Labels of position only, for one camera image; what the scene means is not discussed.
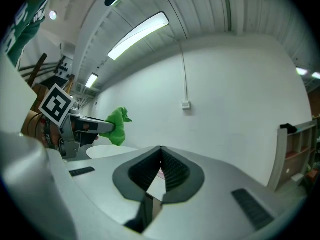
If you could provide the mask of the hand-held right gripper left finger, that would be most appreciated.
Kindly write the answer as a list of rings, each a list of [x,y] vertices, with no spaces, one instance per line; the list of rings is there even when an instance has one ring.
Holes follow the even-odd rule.
[[[84,195],[111,220],[111,227],[160,240],[148,230],[155,223],[150,186],[160,169],[161,148],[147,147],[103,158],[70,161],[66,166]]]

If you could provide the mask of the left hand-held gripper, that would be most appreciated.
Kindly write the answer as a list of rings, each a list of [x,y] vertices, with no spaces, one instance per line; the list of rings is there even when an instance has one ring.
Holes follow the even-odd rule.
[[[113,123],[87,116],[80,116],[79,104],[62,88],[55,84],[44,97],[39,106],[44,121],[42,136],[49,148],[52,148],[51,125],[56,125],[59,131],[59,143],[57,148],[64,159],[74,159],[80,148],[80,142],[76,140],[72,122],[79,119],[84,130],[89,134],[111,133],[116,126]]]

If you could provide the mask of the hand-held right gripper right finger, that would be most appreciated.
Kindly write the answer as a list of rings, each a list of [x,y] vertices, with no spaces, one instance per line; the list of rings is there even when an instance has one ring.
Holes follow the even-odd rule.
[[[144,235],[153,240],[270,240],[297,207],[226,162],[162,147],[167,183],[162,208]]]

